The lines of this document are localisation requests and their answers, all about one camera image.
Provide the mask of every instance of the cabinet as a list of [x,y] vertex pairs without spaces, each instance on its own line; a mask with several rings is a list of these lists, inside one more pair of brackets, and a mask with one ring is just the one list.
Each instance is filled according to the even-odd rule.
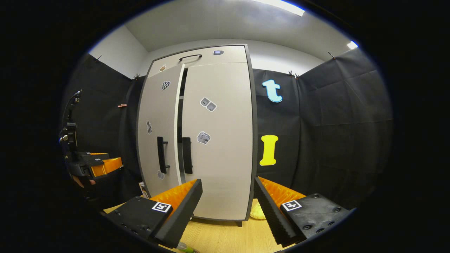
[[[214,55],[218,50],[223,53]],[[201,178],[195,217],[247,220],[257,164],[247,46],[201,48],[155,60],[139,103],[137,149],[150,195]]]

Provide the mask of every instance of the black handle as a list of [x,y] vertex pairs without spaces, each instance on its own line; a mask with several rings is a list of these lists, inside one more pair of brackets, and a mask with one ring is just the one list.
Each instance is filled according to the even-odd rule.
[[191,138],[183,137],[181,138],[181,142],[183,145],[184,172],[186,174],[192,174]]
[[167,169],[170,168],[170,165],[166,165],[166,159],[164,158],[164,147],[163,144],[169,143],[168,141],[164,141],[164,138],[158,136],[157,144],[158,144],[158,160],[159,160],[159,170],[166,174]]
[[180,61],[182,61],[184,58],[188,58],[188,57],[192,57],[192,56],[198,56],[199,58],[202,57],[201,54],[193,54],[193,55],[188,55],[188,56],[185,56],[185,57],[181,57]]

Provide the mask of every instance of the black fabric backdrop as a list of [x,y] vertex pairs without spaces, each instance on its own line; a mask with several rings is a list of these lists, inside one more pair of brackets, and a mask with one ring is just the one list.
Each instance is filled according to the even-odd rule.
[[[294,77],[288,74],[253,69],[256,90],[256,110],[258,113],[258,165],[256,175],[291,187],[298,158],[298,142],[300,138],[300,112],[298,87]],[[277,94],[283,100],[274,103],[267,98],[266,88],[262,85],[267,80],[274,80],[280,85]],[[278,136],[275,143],[276,164],[261,166],[264,135]]]
[[[121,123],[124,126],[123,129],[128,126],[125,124],[126,119],[129,118],[126,114],[127,107],[118,108],[117,106],[128,103],[127,94],[133,97],[135,92],[132,88],[139,85],[142,87],[143,80],[140,78],[131,82],[129,78],[106,64],[100,61],[95,62],[95,58],[87,54],[80,60],[64,92],[61,113],[68,99],[75,92],[83,89],[80,102],[76,104],[72,114],[72,119],[77,124],[78,150],[109,153],[111,158],[121,157],[124,164],[123,169],[110,173],[108,177],[95,180],[95,191],[101,196],[96,205],[102,209],[141,195],[138,185],[141,181],[139,168],[133,164],[132,151],[126,152],[126,149],[119,149],[119,126]],[[135,99],[130,101],[131,108],[133,106],[137,108],[134,101]],[[135,138],[126,136],[121,138],[121,141],[128,143],[135,141]]]
[[387,162],[392,109],[380,73],[359,49],[298,78],[300,152],[292,189],[353,208]]

